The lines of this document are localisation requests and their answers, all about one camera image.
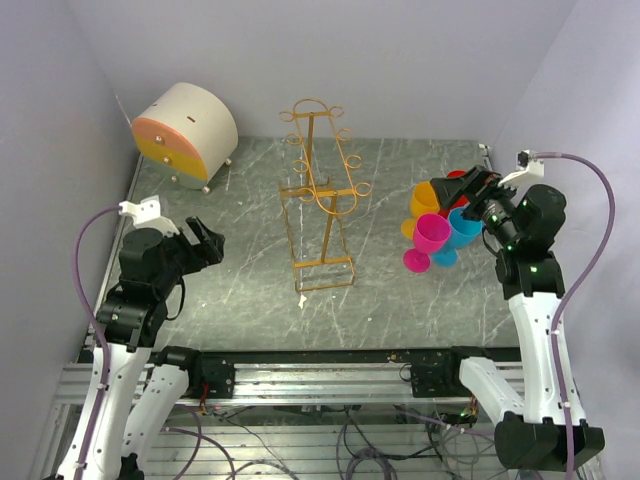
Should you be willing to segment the red wine glass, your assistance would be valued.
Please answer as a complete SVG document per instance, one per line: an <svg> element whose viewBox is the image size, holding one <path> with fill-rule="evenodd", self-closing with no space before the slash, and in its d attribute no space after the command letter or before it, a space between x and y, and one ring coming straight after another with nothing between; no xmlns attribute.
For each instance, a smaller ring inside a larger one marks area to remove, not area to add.
<svg viewBox="0 0 640 480"><path fill-rule="evenodd" d="M465 170L453 170L451 172L449 172L447 174L448 178L458 178L463 176L466 173ZM461 196L453 205L452 205L452 209L455 208L459 208L459 207L464 207L468 204L468 200L465 196ZM447 218L449 216L450 210L449 209L441 209L439 211L439 215Z"/></svg>

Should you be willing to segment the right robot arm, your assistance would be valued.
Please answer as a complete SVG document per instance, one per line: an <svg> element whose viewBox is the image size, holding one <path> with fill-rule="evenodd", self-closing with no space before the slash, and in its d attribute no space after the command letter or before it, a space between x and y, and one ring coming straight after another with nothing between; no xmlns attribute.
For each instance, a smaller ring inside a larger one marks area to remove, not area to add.
<svg viewBox="0 0 640 480"><path fill-rule="evenodd" d="M605 437L588 423L571 373L563 321L571 292L551 250L566 219L566 198L534 184L514 203L514 188L482 166L430 183L443 208L466 198L462 218L480 222L499 244L496 276L516 326L524 392L518 394L485 354L444 367L442 387L477 398L494 425L504 468L571 478L604 449Z"/></svg>

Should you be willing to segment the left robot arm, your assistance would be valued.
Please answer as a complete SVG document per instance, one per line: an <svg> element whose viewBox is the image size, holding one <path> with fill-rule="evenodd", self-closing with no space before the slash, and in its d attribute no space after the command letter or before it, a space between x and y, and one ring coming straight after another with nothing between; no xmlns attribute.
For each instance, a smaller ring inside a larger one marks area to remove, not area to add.
<svg viewBox="0 0 640 480"><path fill-rule="evenodd" d="M56 479L141 479L152 443L177 400L203 387L197 351L167 347L142 396L135 392L157 335L170 320L167 300L185 276L219 264L225 238L199 218L186 220L191 243L171 221L124 236L120 278L93 317L98 346L74 437Z"/></svg>

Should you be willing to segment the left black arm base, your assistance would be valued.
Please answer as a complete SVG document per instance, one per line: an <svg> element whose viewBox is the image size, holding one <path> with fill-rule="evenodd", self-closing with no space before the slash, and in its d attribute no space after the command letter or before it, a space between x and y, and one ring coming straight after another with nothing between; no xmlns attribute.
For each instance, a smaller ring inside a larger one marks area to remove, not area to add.
<svg viewBox="0 0 640 480"><path fill-rule="evenodd" d="M188 398L231 399L235 387L234 364L222 356L199 350L167 346L151 356L151 363L177 366L188 375Z"/></svg>

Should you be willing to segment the pink wine glass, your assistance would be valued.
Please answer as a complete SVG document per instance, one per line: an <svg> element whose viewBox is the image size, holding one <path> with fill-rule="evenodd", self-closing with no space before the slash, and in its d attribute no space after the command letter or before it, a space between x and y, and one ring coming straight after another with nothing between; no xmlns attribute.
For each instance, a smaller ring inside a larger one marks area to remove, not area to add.
<svg viewBox="0 0 640 480"><path fill-rule="evenodd" d="M451 226L439 214L426 213L419 218L404 220L401 232L413 243L413 247L403 255L405 267L413 273L424 273L431 266L431 255L441 250L449 240Z"/></svg>

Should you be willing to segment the yellow wine glass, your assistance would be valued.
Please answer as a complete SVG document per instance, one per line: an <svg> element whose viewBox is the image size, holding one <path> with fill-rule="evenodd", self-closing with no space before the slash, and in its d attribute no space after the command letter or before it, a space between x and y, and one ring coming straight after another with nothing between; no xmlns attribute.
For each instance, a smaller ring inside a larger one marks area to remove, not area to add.
<svg viewBox="0 0 640 480"><path fill-rule="evenodd" d="M440 203L431 182L426 181L417 184L413 189L409 202L411 216L405 219L401 225L402 234L411 240L417 220L427 213L438 214L440 210Z"/></svg>

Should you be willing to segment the blue wine glass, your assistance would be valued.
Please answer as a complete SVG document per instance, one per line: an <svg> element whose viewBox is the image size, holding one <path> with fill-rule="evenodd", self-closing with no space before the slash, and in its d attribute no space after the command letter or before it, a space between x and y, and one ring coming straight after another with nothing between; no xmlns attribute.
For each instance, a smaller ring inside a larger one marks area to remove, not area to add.
<svg viewBox="0 0 640 480"><path fill-rule="evenodd" d="M466 219L464 210L464 207L458 207L449 212L451 235L444 246L431 256L431 260L440 267L452 267L458 260L458 251L471 244L481 233L482 222Z"/></svg>

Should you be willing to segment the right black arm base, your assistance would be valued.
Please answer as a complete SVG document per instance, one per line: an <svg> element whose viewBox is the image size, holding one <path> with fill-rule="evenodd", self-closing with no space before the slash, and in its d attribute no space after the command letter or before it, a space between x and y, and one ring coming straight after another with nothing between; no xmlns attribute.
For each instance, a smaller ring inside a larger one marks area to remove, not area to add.
<svg viewBox="0 0 640 480"><path fill-rule="evenodd" d="M399 358L402 368L408 366L408 382L414 398L470 397L471 391L459 379L461 362L471 357L492 359L486 348L453 346L444 349L409 350Z"/></svg>

